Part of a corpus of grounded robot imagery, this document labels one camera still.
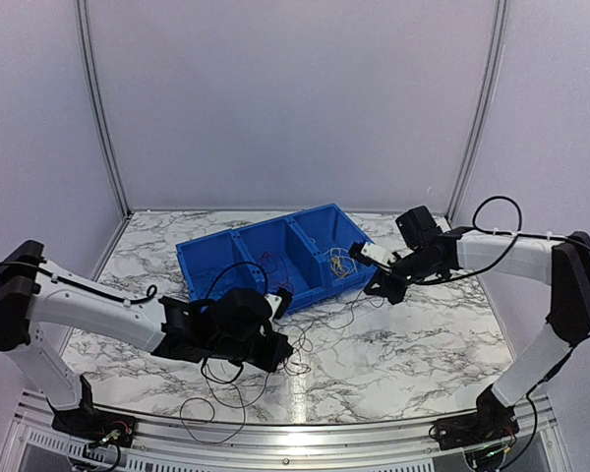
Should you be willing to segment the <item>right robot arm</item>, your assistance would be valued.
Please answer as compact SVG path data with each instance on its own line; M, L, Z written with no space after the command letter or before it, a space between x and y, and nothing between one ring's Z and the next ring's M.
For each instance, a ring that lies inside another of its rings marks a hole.
M476 399L465 429L486 441L504 428L518 400L548 382L590 338L590 237L581 231L558 236L475 225L444 231L425 206L404 212L396 225L408 255L371 242L350 249L352 259L377 269L366 293L390 304L402 302L411 285L434 286L490 270L551 289L550 310L536 338Z

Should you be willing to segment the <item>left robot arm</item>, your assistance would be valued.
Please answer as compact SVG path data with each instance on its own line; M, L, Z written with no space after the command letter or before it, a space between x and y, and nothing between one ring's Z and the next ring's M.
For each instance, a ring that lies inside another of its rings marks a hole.
M47 340L43 324L103 335L163 359L217 359L266 373L293 353L288 337L272 325L290 304L286 290L231 289L218 299L183 302L150 286L135 297L69 272L43 250L27 240L0 262L0 352L85 438L103 431L104 416L91 404L87 381Z

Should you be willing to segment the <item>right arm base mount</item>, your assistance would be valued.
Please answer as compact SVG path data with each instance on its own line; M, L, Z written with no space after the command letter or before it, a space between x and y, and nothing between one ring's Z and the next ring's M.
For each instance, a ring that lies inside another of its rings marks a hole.
M477 413L439 418L429 430L429 437L440 450L474 446L505 438L512 439L519 432L517 418L509 415L502 421L482 422Z

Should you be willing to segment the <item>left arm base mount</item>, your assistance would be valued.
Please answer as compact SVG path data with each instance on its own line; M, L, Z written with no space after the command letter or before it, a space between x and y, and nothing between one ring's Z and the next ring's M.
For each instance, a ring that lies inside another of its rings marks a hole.
M130 447L137 428L136 417L104 410L94 409L92 413L82 410L54 411L53 415L53 430L90 443L100 443L104 437L116 431L119 437L109 442Z

